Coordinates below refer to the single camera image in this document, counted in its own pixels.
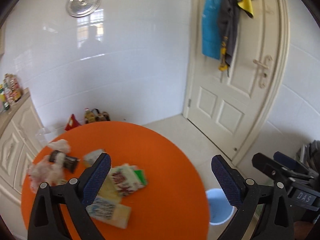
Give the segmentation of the round silver wall plate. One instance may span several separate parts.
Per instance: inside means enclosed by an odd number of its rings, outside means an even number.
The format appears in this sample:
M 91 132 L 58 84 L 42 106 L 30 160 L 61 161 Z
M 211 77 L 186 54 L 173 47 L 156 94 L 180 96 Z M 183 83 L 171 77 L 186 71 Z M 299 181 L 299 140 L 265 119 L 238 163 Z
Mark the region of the round silver wall plate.
M 99 8 L 101 0 L 68 0 L 66 11 L 72 17 L 84 17 Z

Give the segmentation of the white red plastic bag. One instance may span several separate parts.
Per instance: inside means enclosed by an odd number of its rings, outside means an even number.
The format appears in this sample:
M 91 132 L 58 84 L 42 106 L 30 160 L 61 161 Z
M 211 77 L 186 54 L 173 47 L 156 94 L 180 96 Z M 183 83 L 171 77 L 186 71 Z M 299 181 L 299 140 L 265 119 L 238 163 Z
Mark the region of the white red plastic bag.
M 32 193 L 36 193 L 42 182 L 47 182 L 50 186 L 60 185 L 65 181 L 63 172 L 63 163 L 65 154 L 59 152 L 56 156 L 55 163 L 50 163 L 50 155 L 37 164 L 30 164 L 28 168 L 28 176 L 30 178 L 30 189 Z

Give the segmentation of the red paper bag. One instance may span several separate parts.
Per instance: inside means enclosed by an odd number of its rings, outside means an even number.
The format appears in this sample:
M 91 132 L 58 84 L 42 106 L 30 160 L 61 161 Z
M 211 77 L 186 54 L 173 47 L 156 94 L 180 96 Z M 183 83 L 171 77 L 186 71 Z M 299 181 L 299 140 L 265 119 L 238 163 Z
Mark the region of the red paper bag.
M 71 129 L 77 128 L 81 126 L 81 124 L 76 120 L 75 115 L 72 114 L 67 122 L 67 125 L 65 126 L 65 131 L 70 131 Z

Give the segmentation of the silver barcode wrapper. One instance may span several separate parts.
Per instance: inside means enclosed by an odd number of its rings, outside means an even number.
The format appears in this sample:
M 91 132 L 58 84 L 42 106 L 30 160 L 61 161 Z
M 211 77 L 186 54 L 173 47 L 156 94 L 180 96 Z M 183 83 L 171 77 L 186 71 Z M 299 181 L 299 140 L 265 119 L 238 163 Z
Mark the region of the silver barcode wrapper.
M 105 153 L 105 150 L 98 149 L 95 151 L 92 151 L 86 155 L 84 155 L 82 161 L 85 167 L 91 167 L 95 161 L 100 157 L 102 153 Z

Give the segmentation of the black snack wrapper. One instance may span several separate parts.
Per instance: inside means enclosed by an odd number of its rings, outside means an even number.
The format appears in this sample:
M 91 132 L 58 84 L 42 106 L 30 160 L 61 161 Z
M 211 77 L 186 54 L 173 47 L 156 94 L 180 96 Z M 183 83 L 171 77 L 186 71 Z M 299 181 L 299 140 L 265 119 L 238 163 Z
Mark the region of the black snack wrapper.
M 56 163 L 57 161 L 63 160 L 63 167 L 66 168 L 69 172 L 74 173 L 80 159 L 76 157 L 69 156 L 63 152 L 60 152 L 58 150 L 53 151 L 50 154 L 49 162 L 50 163 Z

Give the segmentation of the condiment bottles group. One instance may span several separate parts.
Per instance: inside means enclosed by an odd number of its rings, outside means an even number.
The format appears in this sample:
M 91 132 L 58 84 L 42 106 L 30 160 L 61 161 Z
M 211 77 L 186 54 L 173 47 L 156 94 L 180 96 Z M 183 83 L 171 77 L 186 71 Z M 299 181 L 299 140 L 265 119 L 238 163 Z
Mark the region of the condiment bottles group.
M 8 111 L 11 106 L 17 103 L 23 95 L 18 78 L 14 74 L 5 74 L 3 83 L 1 83 L 1 102 L 4 110 Z

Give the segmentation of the blue hanging apron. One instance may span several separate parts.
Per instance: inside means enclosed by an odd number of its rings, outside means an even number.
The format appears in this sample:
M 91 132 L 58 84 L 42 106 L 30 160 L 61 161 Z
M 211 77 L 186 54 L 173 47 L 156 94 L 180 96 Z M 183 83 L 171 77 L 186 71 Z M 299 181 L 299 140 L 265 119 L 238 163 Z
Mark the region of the blue hanging apron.
M 202 13 L 202 53 L 213 59 L 220 59 L 221 36 L 217 23 L 221 0 L 205 0 Z

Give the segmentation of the dark grey hanging garment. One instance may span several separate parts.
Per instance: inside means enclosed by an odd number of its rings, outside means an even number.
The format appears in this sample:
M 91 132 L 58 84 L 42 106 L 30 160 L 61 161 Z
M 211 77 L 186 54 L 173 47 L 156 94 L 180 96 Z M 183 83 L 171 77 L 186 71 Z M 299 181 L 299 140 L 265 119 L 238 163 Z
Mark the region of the dark grey hanging garment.
M 219 70 L 222 72 L 231 66 L 238 34 L 239 15 L 237 0 L 221 0 L 217 23 L 221 36 Z

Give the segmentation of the cream kitchen cabinet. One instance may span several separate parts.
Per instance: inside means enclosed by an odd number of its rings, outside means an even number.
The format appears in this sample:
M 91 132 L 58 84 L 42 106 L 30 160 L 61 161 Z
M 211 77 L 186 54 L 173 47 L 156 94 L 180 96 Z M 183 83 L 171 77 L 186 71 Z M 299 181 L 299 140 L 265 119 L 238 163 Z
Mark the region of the cream kitchen cabinet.
M 42 128 L 27 88 L 17 103 L 1 113 L 1 193 L 18 206 L 28 165 L 42 149 L 36 139 Z

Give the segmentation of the yellow plastic wrapper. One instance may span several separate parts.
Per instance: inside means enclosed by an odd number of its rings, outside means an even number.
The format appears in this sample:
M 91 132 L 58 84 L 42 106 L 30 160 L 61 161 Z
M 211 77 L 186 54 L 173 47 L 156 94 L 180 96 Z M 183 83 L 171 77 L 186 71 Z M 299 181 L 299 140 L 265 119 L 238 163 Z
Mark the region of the yellow plastic wrapper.
M 102 184 L 98 196 L 117 204 L 121 203 L 122 200 L 109 177 L 107 177 Z

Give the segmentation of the white tissue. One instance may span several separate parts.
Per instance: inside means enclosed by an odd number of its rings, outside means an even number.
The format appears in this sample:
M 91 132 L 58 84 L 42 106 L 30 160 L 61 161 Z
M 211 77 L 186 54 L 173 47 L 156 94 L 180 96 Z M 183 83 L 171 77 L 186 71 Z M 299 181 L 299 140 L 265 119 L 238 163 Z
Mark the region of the white tissue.
M 67 140 L 60 139 L 58 141 L 52 141 L 47 145 L 49 148 L 51 148 L 53 151 L 62 152 L 64 154 L 71 152 L 71 147 Z

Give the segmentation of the cream panelled door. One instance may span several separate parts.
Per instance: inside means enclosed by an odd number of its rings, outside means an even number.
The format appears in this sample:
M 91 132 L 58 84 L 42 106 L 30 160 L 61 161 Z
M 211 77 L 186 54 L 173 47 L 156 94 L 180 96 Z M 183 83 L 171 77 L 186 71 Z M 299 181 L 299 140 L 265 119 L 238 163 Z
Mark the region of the cream panelled door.
M 254 17 L 240 13 L 235 53 L 228 72 L 202 54 L 205 0 L 191 0 L 188 81 L 183 116 L 238 164 L 258 136 L 280 88 L 289 49 L 286 0 L 253 0 Z M 271 55 L 267 87 L 253 63 Z

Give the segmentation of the light blue trash bin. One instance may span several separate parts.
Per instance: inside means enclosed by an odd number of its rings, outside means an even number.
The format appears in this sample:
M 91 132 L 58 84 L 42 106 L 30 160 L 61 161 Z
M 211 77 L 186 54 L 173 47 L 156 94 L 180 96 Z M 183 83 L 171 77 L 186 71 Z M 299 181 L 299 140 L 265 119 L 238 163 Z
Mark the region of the light blue trash bin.
M 210 225 L 222 225 L 234 214 L 235 207 L 231 206 L 225 193 L 220 188 L 206 191 L 209 205 Z

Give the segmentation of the clear plastic bag on floor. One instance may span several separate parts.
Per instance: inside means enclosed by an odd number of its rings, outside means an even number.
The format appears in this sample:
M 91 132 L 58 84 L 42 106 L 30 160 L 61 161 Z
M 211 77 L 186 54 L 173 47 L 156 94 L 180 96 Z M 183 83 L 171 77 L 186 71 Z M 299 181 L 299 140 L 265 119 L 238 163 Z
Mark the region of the clear plastic bag on floor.
M 35 137 L 42 147 L 47 146 L 58 136 L 57 129 L 54 127 L 43 127 L 38 130 Z

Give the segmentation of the round orange table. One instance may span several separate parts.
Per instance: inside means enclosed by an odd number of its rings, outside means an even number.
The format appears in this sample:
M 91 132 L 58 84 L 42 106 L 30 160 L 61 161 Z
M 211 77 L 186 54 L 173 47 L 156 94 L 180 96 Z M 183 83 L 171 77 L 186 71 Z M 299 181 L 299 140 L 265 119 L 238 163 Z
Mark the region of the round orange table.
M 107 121 L 71 129 L 35 167 L 61 166 L 66 182 L 26 178 L 22 214 L 29 239 L 206 239 L 204 185 L 184 153 L 142 126 Z

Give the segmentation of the white rice bag wrapper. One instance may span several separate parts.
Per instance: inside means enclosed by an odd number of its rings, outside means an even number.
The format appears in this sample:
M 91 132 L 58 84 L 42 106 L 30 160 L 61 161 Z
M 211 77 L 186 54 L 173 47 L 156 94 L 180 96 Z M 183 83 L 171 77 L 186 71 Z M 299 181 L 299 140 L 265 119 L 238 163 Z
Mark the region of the white rice bag wrapper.
M 123 164 L 110 169 L 108 177 L 111 179 L 120 197 L 126 197 L 145 187 L 137 171 L 136 166 L 129 164 Z

